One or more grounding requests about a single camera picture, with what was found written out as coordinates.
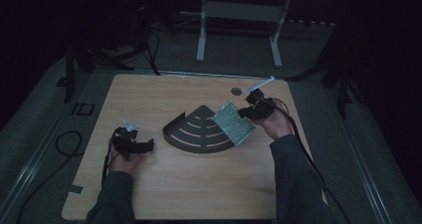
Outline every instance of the person's arm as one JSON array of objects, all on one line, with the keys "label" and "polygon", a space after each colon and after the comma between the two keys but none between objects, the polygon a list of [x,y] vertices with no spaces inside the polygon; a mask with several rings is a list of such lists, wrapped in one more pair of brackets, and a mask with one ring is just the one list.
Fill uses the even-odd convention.
[{"label": "person's arm", "polygon": [[336,223],[322,201],[322,182],[296,137],[291,134],[279,137],[270,148],[275,161],[277,222]]},{"label": "person's arm", "polygon": [[100,191],[96,205],[87,215],[88,224],[133,224],[131,205],[133,173],[140,161],[140,154],[124,159],[111,146],[111,163],[108,176]]}]

